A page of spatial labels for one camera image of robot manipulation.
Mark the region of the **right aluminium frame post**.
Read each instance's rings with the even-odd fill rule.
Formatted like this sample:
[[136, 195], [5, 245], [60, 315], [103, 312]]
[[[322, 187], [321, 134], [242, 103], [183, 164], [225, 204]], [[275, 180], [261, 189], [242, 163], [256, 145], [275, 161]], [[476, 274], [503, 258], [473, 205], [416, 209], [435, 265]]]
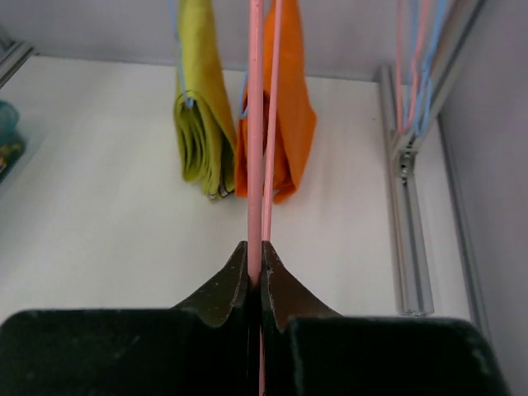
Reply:
[[384, 146], [389, 174], [391, 229], [394, 234], [398, 311], [409, 317], [427, 317], [435, 312], [422, 214], [417, 193], [416, 161], [423, 142], [456, 79], [469, 58], [483, 21], [488, 1], [456, 1], [441, 29], [433, 62], [432, 100], [426, 131], [417, 139], [400, 135], [396, 127], [395, 69], [379, 70], [380, 105], [384, 123]]

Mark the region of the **orange trousers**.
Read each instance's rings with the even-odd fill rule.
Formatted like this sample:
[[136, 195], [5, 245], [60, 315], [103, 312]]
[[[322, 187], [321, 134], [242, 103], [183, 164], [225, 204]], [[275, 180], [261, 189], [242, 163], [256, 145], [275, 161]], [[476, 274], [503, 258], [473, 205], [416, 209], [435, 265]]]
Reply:
[[[263, 152], [267, 143], [275, 14], [276, 1], [271, 1], [264, 22]], [[317, 124], [304, 76], [303, 37], [298, 1], [283, 1], [273, 177], [275, 204], [288, 200], [299, 189]], [[243, 198], [248, 196], [247, 137], [248, 121], [239, 119], [234, 174], [235, 192]]]

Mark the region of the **blue hanger under yellow trousers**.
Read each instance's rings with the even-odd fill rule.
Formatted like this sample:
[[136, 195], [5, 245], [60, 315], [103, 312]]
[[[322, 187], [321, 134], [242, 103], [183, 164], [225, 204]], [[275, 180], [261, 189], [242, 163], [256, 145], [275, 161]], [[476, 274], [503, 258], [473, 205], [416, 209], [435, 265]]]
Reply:
[[168, 7], [172, 18], [172, 31], [173, 31], [173, 38], [175, 41], [176, 46], [176, 59], [177, 59], [177, 71], [179, 72], [179, 78], [178, 81], [181, 86], [181, 94], [183, 96], [184, 104], [187, 109], [193, 109], [195, 105], [195, 101], [192, 97], [190, 97], [187, 94], [186, 90], [186, 79], [185, 74], [183, 70], [182, 65], [182, 43], [179, 36], [179, 30], [178, 30], [178, 24], [177, 24], [177, 10], [176, 10], [176, 2], [173, 0], [168, 0]]

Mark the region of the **yellow-green trousers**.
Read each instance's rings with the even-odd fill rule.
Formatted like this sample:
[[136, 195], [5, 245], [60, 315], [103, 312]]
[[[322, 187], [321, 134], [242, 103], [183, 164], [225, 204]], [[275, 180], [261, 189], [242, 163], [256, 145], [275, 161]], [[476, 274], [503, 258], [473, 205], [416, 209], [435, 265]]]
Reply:
[[198, 183], [210, 200], [234, 191], [236, 131], [224, 85], [211, 1], [175, 1], [187, 94], [184, 104], [176, 74], [173, 119], [185, 182]]

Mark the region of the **aluminium frame post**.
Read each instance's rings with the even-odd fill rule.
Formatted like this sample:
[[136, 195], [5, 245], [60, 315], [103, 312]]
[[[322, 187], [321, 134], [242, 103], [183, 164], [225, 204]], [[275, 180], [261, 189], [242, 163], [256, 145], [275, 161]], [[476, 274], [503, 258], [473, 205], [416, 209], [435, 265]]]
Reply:
[[13, 39], [1, 26], [0, 87], [3, 87], [34, 53], [35, 47], [32, 44]]
[[384, 146], [389, 174], [391, 229], [394, 234], [398, 311], [409, 317], [427, 317], [435, 312], [422, 214], [417, 193], [416, 161], [423, 142], [456, 79], [469, 58], [483, 21], [488, 1], [456, 1], [441, 29], [433, 62], [432, 100], [426, 131], [417, 139], [400, 135], [396, 127], [395, 69], [379, 70], [380, 105], [384, 123]]

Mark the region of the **left aluminium frame post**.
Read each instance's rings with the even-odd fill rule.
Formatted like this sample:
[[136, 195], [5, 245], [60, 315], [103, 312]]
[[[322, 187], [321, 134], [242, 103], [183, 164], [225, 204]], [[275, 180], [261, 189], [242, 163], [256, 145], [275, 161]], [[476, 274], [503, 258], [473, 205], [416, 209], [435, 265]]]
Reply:
[[13, 39], [1, 26], [0, 87], [3, 87], [34, 53], [35, 47], [32, 44]]

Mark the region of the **blue hanger under orange trousers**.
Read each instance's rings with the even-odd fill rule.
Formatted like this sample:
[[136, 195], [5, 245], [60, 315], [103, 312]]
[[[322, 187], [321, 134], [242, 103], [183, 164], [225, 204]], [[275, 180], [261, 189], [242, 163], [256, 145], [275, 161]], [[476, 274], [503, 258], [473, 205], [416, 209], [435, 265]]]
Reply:
[[243, 84], [238, 95], [238, 117], [244, 120], [247, 117], [248, 109], [246, 104], [246, 95], [248, 88], [248, 72], [244, 74]]

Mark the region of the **teal plastic bin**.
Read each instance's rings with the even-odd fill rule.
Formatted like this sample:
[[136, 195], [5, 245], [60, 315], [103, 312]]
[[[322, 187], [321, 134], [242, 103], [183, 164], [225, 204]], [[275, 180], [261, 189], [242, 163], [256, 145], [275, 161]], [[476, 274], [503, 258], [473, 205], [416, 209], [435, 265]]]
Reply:
[[1, 181], [26, 151], [26, 140], [18, 132], [18, 110], [8, 101], [1, 101]]

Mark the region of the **pink wire hanger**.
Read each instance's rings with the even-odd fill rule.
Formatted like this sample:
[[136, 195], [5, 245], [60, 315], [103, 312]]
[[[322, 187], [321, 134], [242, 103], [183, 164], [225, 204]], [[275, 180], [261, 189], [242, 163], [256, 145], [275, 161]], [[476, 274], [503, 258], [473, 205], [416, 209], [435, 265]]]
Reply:
[[259, 298], [262, 243], [271, 238], [276, 114], [281, 53], [283, 2], [274, 17], [268, 130], [263, 134], [264, 2], [249, 3], [247, 71], [247, 273], [252, 294]]
[[[424, 1], [418, 1], [418, 11], [417, 16], [421, 16], [421, 7]], [[408, 131], [408, 127], [406, 126], [408, 122], [408, 117], [406, 116], [407, 107], [408, 107], [408, 94], [412, 91], [411, 85], [413, 84], [413, 78], [410, 76], [411, 71], [411, 60], [413, 57], [413, 15], [411, 11], [412, 1], [409, 3], [409, 18], [408, 22], [410, 24], [409, 27], [409, 41], [410, 48], [408, 50], [408, 66], [403, 65], [403, 33], [404, 33], [404, 27], [403, 27], [403, 2], [398, 1], [397, 2], [397, 28], [396, 28], [396, 69], [395, 69], [395, 84], [396, 84], [396, 127], [397, 131], [400, 135], [404, 134], [411, 134], [413, 135], [413, 132]], [[429, 40], [429, 35], [432, 28], [432, 21], [433, 21], [433, 14], [434, 14], [434, 4], [433, 1], [431, 1], [429, 12], [428, 12], [428, 18], [427, 18], [427, 27], [425, 28], [425, 43], [427, 44]]]

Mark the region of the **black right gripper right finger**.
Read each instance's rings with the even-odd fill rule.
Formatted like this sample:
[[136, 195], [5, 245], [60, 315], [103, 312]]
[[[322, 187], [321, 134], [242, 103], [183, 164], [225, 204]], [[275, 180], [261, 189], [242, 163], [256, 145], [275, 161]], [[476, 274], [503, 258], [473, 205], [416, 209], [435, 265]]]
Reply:
[[341, 317], [288, 271], [269, 241], [262, 243], [260, 294], [262, 324], [269, 331], [284, 332], [292, 318]]

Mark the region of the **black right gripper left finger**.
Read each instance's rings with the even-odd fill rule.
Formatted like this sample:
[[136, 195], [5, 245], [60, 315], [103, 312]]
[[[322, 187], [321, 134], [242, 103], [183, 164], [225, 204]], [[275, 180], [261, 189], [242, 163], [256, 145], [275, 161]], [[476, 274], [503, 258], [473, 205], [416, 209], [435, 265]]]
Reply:
[[194, 314], [206, 326], [219, 328], [242, 309], [248, 289], [248, 243], [240, 242], [226, 264], [172, 309]]

